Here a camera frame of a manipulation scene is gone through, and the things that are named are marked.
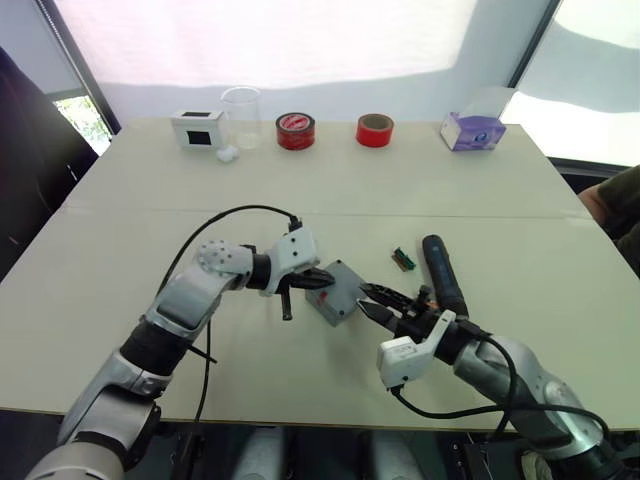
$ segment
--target person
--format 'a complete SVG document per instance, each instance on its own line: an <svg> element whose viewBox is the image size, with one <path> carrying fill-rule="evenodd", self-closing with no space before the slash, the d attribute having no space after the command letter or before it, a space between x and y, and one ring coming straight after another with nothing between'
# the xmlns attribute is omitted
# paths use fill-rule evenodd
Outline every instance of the person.
<svg viewBox="0 0 640 480"><path fill-rule="evenodd" d="M640 165L583 190L578 197L601 227L630 225L615 235L614 242L640 278Z"/></svg>

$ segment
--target red tape roll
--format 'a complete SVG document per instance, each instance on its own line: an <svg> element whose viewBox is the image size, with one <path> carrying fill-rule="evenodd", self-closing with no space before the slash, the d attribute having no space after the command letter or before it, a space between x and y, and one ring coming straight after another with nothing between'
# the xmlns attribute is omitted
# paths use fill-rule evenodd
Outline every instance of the red tape roll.
<svg viewBox="0 0 640 480"><path fill-rule="evenodd" d="M356 140L367 147L384 147L391 140L393 120L380 113L368 113L358 119Z"/></svg>
<svg viewBox="0 0 640 480"><path fill-rule="evenodd" d="M276 120L278 145L287 150L302 150L315 141L315 120L306 113L292 112Z"/></svg>

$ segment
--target small black screen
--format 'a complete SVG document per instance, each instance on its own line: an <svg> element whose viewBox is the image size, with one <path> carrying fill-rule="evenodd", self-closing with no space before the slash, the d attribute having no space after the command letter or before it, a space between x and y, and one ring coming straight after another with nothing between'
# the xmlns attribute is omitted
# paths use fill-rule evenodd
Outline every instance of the small black screen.
<svg viewBox="0 0 640 480"><path fill-rule="evenodd" d="M194 132L187 130L187 135L189 135L189 143L191 145L211 145L209 132Z"/></svg>
<svg viewBox="0 0 640 480"><path fill-rule="evenodd" d="M183 117L208 117L211 112L184 112Z"/></svg>

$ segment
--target table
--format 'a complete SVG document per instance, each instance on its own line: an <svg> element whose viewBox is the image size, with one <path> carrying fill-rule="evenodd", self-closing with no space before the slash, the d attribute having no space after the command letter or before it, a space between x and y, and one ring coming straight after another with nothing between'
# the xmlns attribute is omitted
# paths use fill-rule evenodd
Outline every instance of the table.
<svg viewBox="0 0 640 480"><path fill-rule="evenodd" d="M450 152L437 123L399 123L371 149L351 123L317 124L316 144L290 152L263 125L261 148L231 164L181 149L168 119L134 121L67 199L94 208L225 210L268 203L299 214L590 218L522 127L493 152Z"/></svg>
<svg viewBox="0 0 640 480"><path fill-rule="evenodd" d="M66 411L147 308L184 238L210 215L71 206L54 215L0 288L0 406ZM341 258L365 279L408 294L424 281L424 265L403 273L389 258L391 249L400 245L418 260L420 239L440 234L475 322L526 341L613 428L638 426L640 386L630 380L637 373L639 283L592 220L309 214L305 225L327 262ZM241 213L202 238L264 249L285 227L276 215ZM496 425L495 415L449 421L415 416L378 377L377 345L389 338L384 329L359 312L332 327L301 292L292 297L294 319L283 322L277 297L225 295L213 319L213 354L220 364L212 369L203 419ZM159 400L165 418L193 416L202 368L192 354L179 365ZM406 396L433 411L488 403L440 362L411 383Z"/></svg>

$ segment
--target gray box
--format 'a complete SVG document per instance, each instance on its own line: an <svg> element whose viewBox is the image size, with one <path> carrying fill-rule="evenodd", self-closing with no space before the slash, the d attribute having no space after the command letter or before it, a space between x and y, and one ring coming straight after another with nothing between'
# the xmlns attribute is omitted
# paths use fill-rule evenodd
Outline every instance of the gray box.
<svg viewBox="0 0 640 480"><path fill-rule="evenodd" d="M342 260L336 260L325 270L333 275L336 283L326 288L307 290L305 297L335 327L357 308L357 299L366 297L360 290L364 280Z"/></svg>

